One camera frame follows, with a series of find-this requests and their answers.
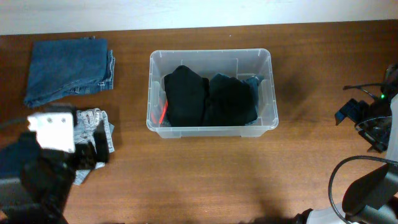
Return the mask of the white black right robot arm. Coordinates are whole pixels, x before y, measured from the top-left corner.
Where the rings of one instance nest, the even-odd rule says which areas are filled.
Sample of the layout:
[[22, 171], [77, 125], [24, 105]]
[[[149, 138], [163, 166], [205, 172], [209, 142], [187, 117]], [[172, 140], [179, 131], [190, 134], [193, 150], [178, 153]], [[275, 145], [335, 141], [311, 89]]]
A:
[[[370, 149], [383, 153], [376, 156], [352, 156], [333, 169], [328, 182], [330, 207], [308, 209], [297, 214], [291, 223], [390, 223], [397, 224], [397, 64], [386, 69], [377, 83], [379, 95], [371, 95], [372, 103], [350, 99], [335, 113], [340, 124], [349, 118], [358, 134], [370, 143]], [[333, 182], [339, 169], [353, 161], [372, 161], [380, 167], [355, 180], [346, 190], [343, 201], [333, 199]]]

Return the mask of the black garment with red stripe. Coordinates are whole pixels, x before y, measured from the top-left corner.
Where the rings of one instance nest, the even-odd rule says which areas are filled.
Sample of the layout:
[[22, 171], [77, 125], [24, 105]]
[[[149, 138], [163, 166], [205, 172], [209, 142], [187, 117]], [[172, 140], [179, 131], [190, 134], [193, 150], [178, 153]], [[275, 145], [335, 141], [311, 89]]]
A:
[[150, 115], [156, 126], [203, 126], [210, 81], [185, 65], [164, 77], [165, 99], [160, 117]]

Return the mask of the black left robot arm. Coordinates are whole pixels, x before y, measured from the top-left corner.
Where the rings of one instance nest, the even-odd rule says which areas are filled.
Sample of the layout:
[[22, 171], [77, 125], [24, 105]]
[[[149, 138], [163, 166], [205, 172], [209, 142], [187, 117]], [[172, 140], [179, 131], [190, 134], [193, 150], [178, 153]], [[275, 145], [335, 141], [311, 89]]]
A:
[[28, 130], [1, 149], [1, 223], [66, 223], [72, 185], [114, 152], [105, 111], [52, 105], [25, 118]]

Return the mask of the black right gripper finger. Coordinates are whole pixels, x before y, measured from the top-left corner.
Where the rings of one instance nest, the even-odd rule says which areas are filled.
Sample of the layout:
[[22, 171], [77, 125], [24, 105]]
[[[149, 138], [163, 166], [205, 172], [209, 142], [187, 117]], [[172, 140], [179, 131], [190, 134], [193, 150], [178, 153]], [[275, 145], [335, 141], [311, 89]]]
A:
[[349, 118], [355, 124], [359, 123], [364, 119], [365, 112], [368, 108], [369, 105], [365, 101], [356, 101], [353, 98], [350, 99], [335, 113], [336, 125], [339, 125], [345, 118]]
[[354, 128], [362, 138], [370, 143], [371, 147], [368, 152], [383, 153], [388, 148], [391, 126], [391, 116], [380, 116], [355, 124]]

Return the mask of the light blue jeans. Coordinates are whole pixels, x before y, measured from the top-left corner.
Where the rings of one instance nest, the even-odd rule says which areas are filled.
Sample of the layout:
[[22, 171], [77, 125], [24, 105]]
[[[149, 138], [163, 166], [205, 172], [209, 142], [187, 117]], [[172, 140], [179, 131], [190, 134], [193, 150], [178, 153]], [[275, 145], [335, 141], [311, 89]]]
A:
[[93, 134], [100, 122], [103, 122], [109, 153], [114, 152], [112, 139], [114, 125], [108, 121], [108, 115], [105, 111], [99, 108], [92, 108], [85, 111], [78, 110], [76, 117], [77, 125], [74, 127], [75, 144], [88, 144], [90, 142], [95, 146]]

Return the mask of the blue denim shirt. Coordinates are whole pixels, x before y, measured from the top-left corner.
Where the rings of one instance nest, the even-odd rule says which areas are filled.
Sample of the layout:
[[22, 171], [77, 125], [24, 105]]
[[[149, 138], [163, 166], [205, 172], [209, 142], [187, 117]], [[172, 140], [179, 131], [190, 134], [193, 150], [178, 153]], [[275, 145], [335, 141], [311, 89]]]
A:
[[263, 78], [255, 75], [243, 80], [243, 83], [249, 85], [257, 115], [259, 115], [259, 87], [262, 81]]

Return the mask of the dark blue jeans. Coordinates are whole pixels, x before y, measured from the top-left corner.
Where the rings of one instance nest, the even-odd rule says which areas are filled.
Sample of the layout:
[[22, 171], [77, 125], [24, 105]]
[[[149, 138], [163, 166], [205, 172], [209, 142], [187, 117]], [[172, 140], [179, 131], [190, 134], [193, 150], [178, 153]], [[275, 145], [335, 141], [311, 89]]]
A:
[[36, 108], [65, 96], [112, 90], [115, 62], [106, 39], [34, 42], [24, 104]]

